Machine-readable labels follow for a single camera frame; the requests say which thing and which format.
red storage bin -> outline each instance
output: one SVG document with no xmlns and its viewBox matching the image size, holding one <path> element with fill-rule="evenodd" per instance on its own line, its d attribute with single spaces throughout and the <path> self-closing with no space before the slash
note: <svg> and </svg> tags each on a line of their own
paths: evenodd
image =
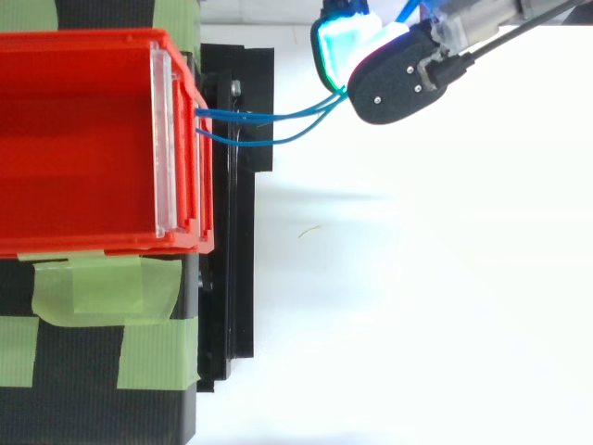
<svg viewBox="0 0 593 445">
<path fill-rule="evenodd" d="M 210 252 L 205 106 L 164 31 L 0 34 L 0 257 Z"/>
</svg>

white surface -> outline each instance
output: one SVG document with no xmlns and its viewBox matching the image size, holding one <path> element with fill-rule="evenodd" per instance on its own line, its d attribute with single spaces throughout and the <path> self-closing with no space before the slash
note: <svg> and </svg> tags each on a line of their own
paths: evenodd
<svg viewBox="0 0 593 445">
<path fill-rule="evenodd" d="M 406 0 L 370 0 L 385 22 L 392 21 Z M 319 18 L 322 0 L 207 0 L 202 2 L 205 23 L 311 24 Z"/>
<path fill-rule="evenodd" d="M 406 121 L 344 105 L 276 149 L 256 358 L 198 396 L 193 443 L 593 443 L 592 32 L 537 30 Z M 204 38 L 275 45 L 279 112 L 326 96 L 307 28 Z"/>
</svg>

screw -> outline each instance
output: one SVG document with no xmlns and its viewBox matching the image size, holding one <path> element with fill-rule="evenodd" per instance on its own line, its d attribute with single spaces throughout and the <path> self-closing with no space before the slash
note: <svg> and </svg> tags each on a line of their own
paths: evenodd
<svg viewBox="0 0 593 445">
<path fill-rule="evenodd" d="M 241 91 L 241 81 L 231 82 L 231 95 L 233 97 L 240 97 L 243 92 Z"/>
</svg>

blue cable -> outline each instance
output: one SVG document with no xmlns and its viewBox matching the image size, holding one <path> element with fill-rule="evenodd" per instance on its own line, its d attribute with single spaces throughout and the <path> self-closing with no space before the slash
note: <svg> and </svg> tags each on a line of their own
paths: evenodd
<svg viewBox="0 0 593 445">
<path fill-rule="evenodd" d="M 325 110 L 329 109 L 333 105 L 340 103 L 346 97 L 346 89 L 338 90 L 331 96 L 323 100 L 313 107 L 309 107 L 292 114 L 274 115 L 274 114 L 258 114 L 258 113 L 242 113 L 233 112 L 220 109 L 197 109 L 196 116 L 212 118 L 219 121 L 239 122 L 239 123 L 272 123 L 276 121 L 286 121 L 289 119 L 299 119 L 308 116 L 314 116 Z"/>
<path fill-rule="evenodd" d="M 405 23 L 407 19 L 414 13 L 416 8 L 420 6 L 422 0 L 408 0 L 408 3 L 404 6 L 401 10 L 399 15 L 397 16 L 396 22 L 397 23 Z"/>
<path fill-rule="evenodd" d="M 313 122 L 308 128 L 300 132 L 299 134 L 295 134 L 294 136 L 288 137 L 286 139 L 280 139 L 276 141 L 254 141 L 254 142 L 243 142 L 243 141 L 234 141 L 232 139 L 227 139 L 225 137 L 217 136 L 216 134 L 212 134 L 209 132 L 205 132 L 204 130 L 200 130 L 196 128 L 196 131 L 199 134 L 202 134 L 214 141 L 221 142 L 228 146 L 278 146 L 281 144 L 289 144 L 291 142 L 296 141 L 298 138 L 304 136 L 305 134 L 309 133 L 311 130 L 315 129 L 320 123 L 323 122 L 325 118 L 329 116 L 329 114 L 336 108 L 339 104 L 344 102 L 347 99 L 346 95 L 342 95 L 335 103 L 328 106 L 323 112 L 322 115 L 317 118 L 315 122 Z"/>
</svg>

green masking tape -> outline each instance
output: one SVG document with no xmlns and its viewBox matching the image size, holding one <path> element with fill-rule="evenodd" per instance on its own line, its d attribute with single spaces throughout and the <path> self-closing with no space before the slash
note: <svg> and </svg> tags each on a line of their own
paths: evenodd
<svg viewBox="0 0 593 445">
<path fill-rule="evenodd" d="M 71 258 L 35 264 L 33 313 L 59 327 L 165 323 L 182 278 L 181 261 Z"/>
<path fill-rule="evenodd" d="M 57 31 L 55 0 L 0 0 L 0 32 Z"/>
<path fill-rule="evenodd" d="M 166 30 L 180 51 L 194 53 L 198 60 L 199 42 L 196 24 L 200 6 L 196 0 L 156 0 L 153 27 Z"/>
<path fill-rule="evenodd" d="M 125 327 L 118 389 L 185 391 L 197 380 L 197 318 Z"/>
<path fill-rule="evenodd" d="M 54 253 L 20 253 L 17 255 L 19 261 L 50 261 L 67 260 L 68 258 L 105 257 L 103 250 L 89 250 L 85 252 L 54 252 Z"/>
<path fill-rule="evenodd" d="M 0 317 L 0 387 L 31 388 L 39 319 Z"/>
</svg>

